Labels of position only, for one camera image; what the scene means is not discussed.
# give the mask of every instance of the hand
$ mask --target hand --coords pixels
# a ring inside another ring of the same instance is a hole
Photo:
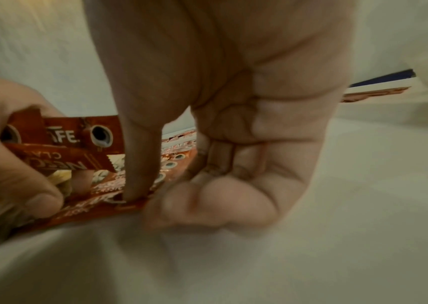
[[[39,108],[43,116],[63,116],[35,90],[0,79],[0,134],[13,112],[28,107]],[[73,191],[87,192],[92,176],[92,171],[73,172]],[[60,210],[64,200],[60,191],[42,173],[23,163],[1,142],[0,196],[23,206],[35,217],[54,215]]]
[[[84,0],[126,143],[127,200],[157,176],[162,127],[191,107],[199,154],[150,227],[263,226],[305,192],[347,87],[354,1]]]

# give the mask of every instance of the white table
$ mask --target white table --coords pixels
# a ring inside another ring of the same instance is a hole
[[[149,234],[123,216],[13,239],[0,303],[428,303],[428,93],[372,88],[405,83],[340,106],[270,231]]]

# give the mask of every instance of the fingernail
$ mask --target fingernail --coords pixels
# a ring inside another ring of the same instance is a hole
[[[64,203],[46,193],[38,194],[25,203],[25,208],[34,217],[45,218],[56,214]]]

